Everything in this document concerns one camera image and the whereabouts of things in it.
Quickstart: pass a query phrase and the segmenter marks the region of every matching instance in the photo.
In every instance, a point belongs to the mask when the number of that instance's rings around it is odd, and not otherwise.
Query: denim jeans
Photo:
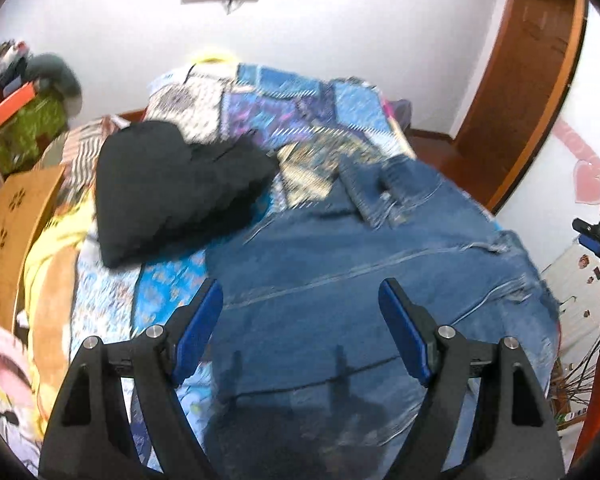
[[[378,308],[387,277],[467,338],[518,338],[543,387],[557,354],[557,302],[516,235],[405,156],[344,157],[326,200],[265,218],[206,262],[224,290],[212,362],[226,410],[205,447],[232,479],[386,473],[425,393]],[[470,383],[449,466],[476,393]]]

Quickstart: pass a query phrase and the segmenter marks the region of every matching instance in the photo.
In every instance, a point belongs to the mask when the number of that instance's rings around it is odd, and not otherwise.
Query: pink heart sticker
[[[576,189],[576,202],[579,204],[600,203],[600,179],[598,170],[585,160],[576,162],[573,168],[573,185]]]

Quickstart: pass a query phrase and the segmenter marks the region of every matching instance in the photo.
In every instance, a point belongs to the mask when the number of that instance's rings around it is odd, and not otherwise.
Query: pink object
[[[16,406],[33,407],[29,361],[24,345],[0,326],[0,388]]]
[[[562,141],[578,161],[573,168],[576,202],[600,204],[600,157],[565,121],[555,121],[552,133]]]
[[[391,106],[389,101],[387,101],[384,97],[381,98],[382,110],[384,110],[384,114],[387,117],[391,117],[395,119],[394,108]]]
[[[594,170],[600,171],[600,158],[593,151],[584,139],[566,122],[562,119],[555,121],[552,133],[562,141],[562,143],[569,149],[573,156],[578,160],[587,161]]]
[[[576,190],[576,202],[596,205],[600,203],[599,171],[585,160],[576,162],[573,169],[573,185]]]

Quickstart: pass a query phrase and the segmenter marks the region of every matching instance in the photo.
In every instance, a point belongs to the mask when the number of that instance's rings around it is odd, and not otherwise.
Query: white wall
[[[491,13],[491,20],[489,22],[489,27],[487,28],[487,35],[484,38],[482,50],[480,51],[480,55],[476,59],[473,73],[471,74],[471,77],[469,79],[469,84],[464,90],[464,96],[460,101],[458,111],[456,112],[456,116],[448,132],[449,136],[451,136],[453,139],[455,139],[458,135],[458,132],[462,127],[462,123],[464,122],[464,118],[469,113],[469,108],[474,102],[474,98],[478,91],[478,87],[482,82],[484,71],[487,70],[487,65],[489,64],[489,60],[491,59],[491,53],[493,51],[493,47],[496,43],[496,39],[500,31],[500,24],[502,23],[502,16],[504,14],[504,9],[506,5],[507,0],[495,0],[494,2],[493,11]]]
[[[560,116],[600,157],[600,15],[591,5],[580,60]],[[574,202],[575,163],[576,158],[551,134],[497,215],[504,228],[518,232],[539,269],[575,238],[573,218],[600,221],[598,206]]]
[[[84,89],[86,120],[141,108],[146,85],[218,46],[240,60],[331,78],[357,75],[409,98],[413,126],[448,132],[495,0],[7,0],[0,35],[57,52]]]

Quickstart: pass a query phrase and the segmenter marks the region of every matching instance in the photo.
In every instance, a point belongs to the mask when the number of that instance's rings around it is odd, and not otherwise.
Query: blue gripper pad
[[[596,256],[600,256],[600,242],[589,238],[587,235],[580,235],[578,242],[581,246],[586,247],[589,251],[594,253]]]
[[[182,384],[198,368],[206,343],[222,312],[222,287],[214,281],[202,300],[196,295],[193,301],[200,301],[200,306],[176,347],[176,363],[171,374],[174,384]]]
[[[387,280],[378,290],[378,305],[407,372],[422,386],[429,386],[433,374],[428,365],[427,345]]]

